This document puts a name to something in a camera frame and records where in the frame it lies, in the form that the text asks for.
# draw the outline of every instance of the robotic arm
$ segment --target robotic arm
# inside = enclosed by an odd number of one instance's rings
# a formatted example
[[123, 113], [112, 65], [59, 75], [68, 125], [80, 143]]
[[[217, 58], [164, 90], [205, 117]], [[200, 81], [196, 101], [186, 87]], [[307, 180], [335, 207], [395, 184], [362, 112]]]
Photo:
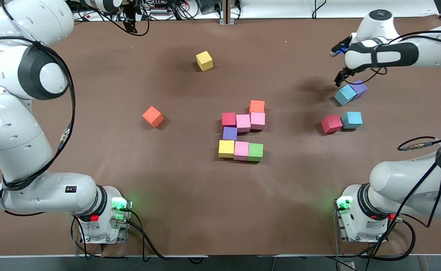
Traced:
[[[106, 10], [107, 3], [87, 4]], [[64, 212], [79, 218], [86, 242], [126, 242], [131, 202], [116, 188], [96, 185], [90, 176], [78, 173], [44, 171], [35, 177], [50, 162], [53, 150], [33, 116], [32, 100], [62, 96], [68, 79], [52, 55], [29, 41], [9, 37], [52, 45], [73, 30], [69, 7], [62, 0], [13, 0], [6, 11], [0, 8], [0, 37], [7, 37], [0, 40], [0, 208], [9, 213]], [[19, 182], [28, 178], [31, 181]]]
[[[441, 67], [441, 26], [421, 31], [418, 36], [399, 36], [393, 17], [386, 10], [370, 12], [358, 32], [331, 50], [331, 56], [345, 53], [346, 67], [335, 79], [340, 84], [366, 69], [395, 66]], [[430, 144], [411, 145], [420, 149]], [[347, 187], [336, 200], [343, 240], [377, 242], [404, 202], [403, 214], [441, 218], [441, 147], [433, 153], [406, 161], [385, 161], [372, 170], [370, 182]]]

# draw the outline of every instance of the blue cube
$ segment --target blue cube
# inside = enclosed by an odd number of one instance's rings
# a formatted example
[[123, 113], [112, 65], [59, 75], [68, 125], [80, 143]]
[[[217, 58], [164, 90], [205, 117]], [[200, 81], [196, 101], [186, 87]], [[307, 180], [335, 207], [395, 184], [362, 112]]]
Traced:
[[363, 118], [361, 118], [360, 112], [346, 112], [341, 117], [342, 127], [344, 129], [356, 129], [363, 124]]
[[341, 88], [336, 95], [334, 95], [334, 98], [336, 98], [336, 100], [343, 106], [351, 101], [355, 96], [356, 91], [354, 91], [351, 86], [346, 85]]
[[351, 86], [351, 88], [354, 89], [354, 91], [356, 91], [356, 96], [354, 97], [354, 99], [358, 99], [361, 97], [361, 95], [363, 95], [365, 91], [367, 91], [368, 87], [365, 84], [363, 84], [363, 81], [361, 80], [358, 80], [354, 83], [355, 85], [350, 84], [349, 86]]
[[222, 134], [222, 140], [237, 140], [237, 128], [236, 127], [224, 127], [224, 133]]

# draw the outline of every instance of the brown table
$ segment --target brown table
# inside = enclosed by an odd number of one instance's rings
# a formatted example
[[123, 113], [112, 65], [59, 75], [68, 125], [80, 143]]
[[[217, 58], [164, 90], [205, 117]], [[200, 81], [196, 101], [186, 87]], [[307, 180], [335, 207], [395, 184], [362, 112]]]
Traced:
[[[142, 38], [109, 23], [81, 23], [54, 46], [73, 74], [78, 109], [73, 137], [51, 171], [88, 174], [120, 189], [163, 254], [333, 254], [333, 199], [368, 182], [381, 161], [434, 151], [401, 153], [400, 142], [441, 137], [441, 69], [390, 68], [367, 83], [361, 99], [343, 107], [333, 101], [343, 60], [329, 50], [359, 23], [153, 22]], [[400, 33], [438, 25], [437, 17], [396, 19]], [[199, 72], [195, 55], [205, 50], [214, 68]], [[68, 123], [69, 99], [34, 103], [52, 146]], [[245, 113], [251, 99], [266, 101], [267, 125], [240, 140], [263, 143], [265, 157], [259, 164], [223, 161], [221, 113]], [[141, 116], [149, 106], [166, 117], [158, 129]], [[363, 113], [365, 124], [320, 133], [324, 116], [346, 111]], [[441, 254], [441, 220], [415, 227], [414, 252]], [[139, 254], [131, 233], [104, 254]], [[402, 229], [382, 253], [403, 252], [409, 239]], [[341, 244], [343, 253], [364, 248]], [[0, 255], [29, 254], [73, 254], [66, 215], [0, 211]]]

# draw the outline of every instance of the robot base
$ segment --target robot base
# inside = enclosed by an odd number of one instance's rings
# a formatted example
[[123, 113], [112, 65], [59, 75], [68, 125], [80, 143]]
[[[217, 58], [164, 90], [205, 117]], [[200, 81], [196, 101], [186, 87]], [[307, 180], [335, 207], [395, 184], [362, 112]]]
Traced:
[[346, 210], [338, 211], [341, 239], [348, 242], [377, 242], [386, 231], [388, 219], [374, 220], [363, 213], [357, 200], [360, 187], [358, 184], [348, 186], [342, 196], [336, 199], [337, 207], [346, 204], [346, 199], [349, 201]]
[[[126, 242], [129, 235], [129, 225], [121, 221], [112, 221], [111, 218], [130, 219], [130, 212], [118, 211], [112, 205], [113, 198], [122, 198], [115, 187], [104, 186], [107, 192], [107, 201], [104, 212], [99, 215], [98, 221], [81, 221], [85, 233], [85, 241], [89, 244], [116, 244]], [[126, 202], [123, 209], [131, 210], [132, 202]]]

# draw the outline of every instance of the yellow cube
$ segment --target yellow cube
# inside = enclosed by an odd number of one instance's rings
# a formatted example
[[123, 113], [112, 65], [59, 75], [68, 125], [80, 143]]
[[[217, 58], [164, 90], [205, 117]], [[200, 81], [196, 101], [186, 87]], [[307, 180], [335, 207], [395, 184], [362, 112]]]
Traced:
[[196, 55], [195, 58], [197, 58], [197, 64], [199, 64], [199, 67], [202, 71], [208, 70], [214, 66], [214, 63], [212, 62], [212, 57], [210, 57], [207, 51]]
[[219, 140], [219, 158], [234, 158], [234, 140]]

